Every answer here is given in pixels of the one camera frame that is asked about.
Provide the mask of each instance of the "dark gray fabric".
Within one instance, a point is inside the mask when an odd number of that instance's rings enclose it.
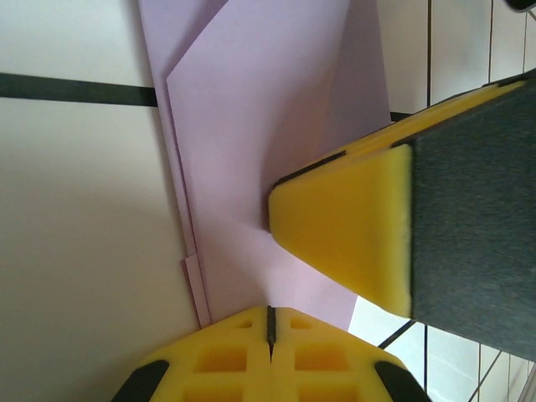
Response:
[[[415,139],[416,320],[536,360],[536,84]]]

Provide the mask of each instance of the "white tile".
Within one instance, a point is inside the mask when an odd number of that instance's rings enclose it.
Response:
[[[478,386],[478,343],[428,328],[428,395],[468,401]]]
[[[427,6],[423,0],[378,0],[391,111],[426,107]]]
[[[152,86],[137,2],[0,2],[0,71]]]
[[[419,322],[386,349],[404,363],[421,387],[425,386],[425,326]]]
[[[480,402],[508,402],[508,354],[501,353],[480,387]]]
[[[523,72],[525,14],[515,13],[502,0],[493,2],[491,80]]]
[[[0,99],[0,121],[1,399],[111,400],[197,327],[157,111]]]
[[[510,356],[510,375],[508,381],[508,401],[517,402],[528,378],[528,361]]]
[[[525,71],[536,69],[536,21],[527,18],[527,44],[525,46]]]
[[[378,346],[408,321],[407,318],[397,317],[370,301],[358,297],[348,331],[352,335]]]
[[[493,360],[498,356],[499,351],[482,345],[480,350],[480,378],[484,376],[487,370],[491,367]]]
[[[432,3],[432,104],[487,83],[491,16],[491,0]]]

